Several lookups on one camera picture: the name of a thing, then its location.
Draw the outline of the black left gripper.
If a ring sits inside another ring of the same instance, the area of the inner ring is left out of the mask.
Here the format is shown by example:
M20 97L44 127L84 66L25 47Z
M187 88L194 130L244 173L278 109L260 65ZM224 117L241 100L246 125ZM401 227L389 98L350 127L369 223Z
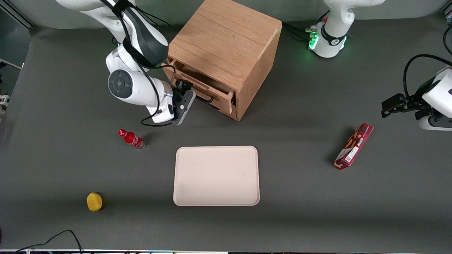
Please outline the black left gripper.
M382 102L381 117L386 118L392 114L407 113L409 111L415 111L416 120L420 120L422 117L438 116L439 112L422 98L433 87L433 82L434 79L427 80L412 95L409 95L406 85L408 102L406 102L406 98L401 93L391 96Z

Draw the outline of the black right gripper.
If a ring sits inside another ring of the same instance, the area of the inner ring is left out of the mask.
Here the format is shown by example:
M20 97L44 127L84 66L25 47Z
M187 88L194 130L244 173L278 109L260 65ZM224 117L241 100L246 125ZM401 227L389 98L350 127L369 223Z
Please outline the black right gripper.
M172 87L173 93L173 108L174 108L174 116L176 119L180 119L182 117L183 111L185 109L185 99L184 92L191 90L193 87L193 83L183 81L183 85L180 84L179 80L176 80L174 86Z

